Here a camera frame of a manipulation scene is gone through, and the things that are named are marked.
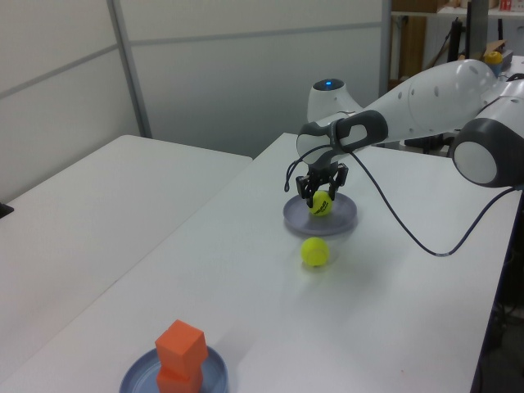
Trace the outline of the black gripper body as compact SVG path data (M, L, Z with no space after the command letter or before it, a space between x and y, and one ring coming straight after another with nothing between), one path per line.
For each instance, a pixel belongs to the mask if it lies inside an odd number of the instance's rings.
M339 162L322 165L308 165L308 180L310 185L336 184L339 173Z

